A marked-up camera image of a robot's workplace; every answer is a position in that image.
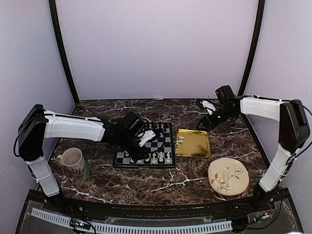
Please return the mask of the black grey chess board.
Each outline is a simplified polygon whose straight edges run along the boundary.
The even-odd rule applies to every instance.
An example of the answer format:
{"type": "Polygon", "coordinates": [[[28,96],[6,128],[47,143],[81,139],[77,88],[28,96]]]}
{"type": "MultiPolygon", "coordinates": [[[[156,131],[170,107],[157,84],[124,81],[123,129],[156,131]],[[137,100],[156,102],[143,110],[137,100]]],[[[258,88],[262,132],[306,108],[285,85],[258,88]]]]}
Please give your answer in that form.
{"type": "Polygon", "coordinates": [[[141,137],[146,131],[153,130],[156,134],[154,138],[147,141],[145,143],[145,147],[147,148],[148,157],[146,159],[142,159],[141,163],[134,162],[130,156],[126,157],[126,151],[118,149],[115,153],[113,160],[114,168],[152,168],[152,169],[170,169],[176,166],[175,163],[175,153],[174,153],[174,142],[173,142],[173,131],[172,124],[170,122],[154,122],[147,123],[146,130],[141,129],[139,131],[139,136],[141,137]],[[159,153],[163,152],[163,163],[159,163],[158,159],[160,158],[159,153]],[[166,159],[167,152],[170,152],[171,162],[168,163],[166,159]],[[152,153],[156,153],[156,163],[152,163],[152,153]]]}

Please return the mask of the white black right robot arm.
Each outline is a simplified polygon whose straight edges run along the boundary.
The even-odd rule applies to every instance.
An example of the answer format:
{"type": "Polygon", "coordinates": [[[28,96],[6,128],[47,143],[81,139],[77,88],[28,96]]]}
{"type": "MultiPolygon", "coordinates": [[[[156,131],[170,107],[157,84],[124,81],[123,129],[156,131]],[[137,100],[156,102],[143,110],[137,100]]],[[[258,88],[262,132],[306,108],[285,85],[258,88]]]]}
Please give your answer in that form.
{"type": "Polygon", "coordinates": [[[239,115],[252,115],[279,123],[278,148],[258,186],[265,192],[276,188],[287,175],[293,162],[306,151],[304,145],[310,137],[307,114],[311,111],[299,99],[275,99],[261,96],[236,96],[229,85],[216,90],[218,108],[208,99],[197,99],[196,105],[206,110],[197,129],[209,132],[219,124],[239,115]]]}

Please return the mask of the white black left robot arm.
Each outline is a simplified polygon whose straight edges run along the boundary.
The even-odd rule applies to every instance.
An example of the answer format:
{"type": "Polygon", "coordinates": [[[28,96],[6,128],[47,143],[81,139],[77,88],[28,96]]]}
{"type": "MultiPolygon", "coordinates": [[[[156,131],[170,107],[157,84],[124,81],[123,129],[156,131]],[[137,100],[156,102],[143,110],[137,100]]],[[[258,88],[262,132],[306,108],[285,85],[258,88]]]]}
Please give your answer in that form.
{"type": "Polygon", "coordinates": [[[61,188],[45,155],[47,141],[68,138],[99,142],[121,148],[133,161],[138,161],[147,158],[145,144],[156,136],[156,131],[149,130],[134,112],[112,120],[60,114],[36,104],[18,128],[13,152],[27,164],[43,193],[50,197],[50,205],[63,213],[69,208],[69,202],[60,195],[61,188]]]}

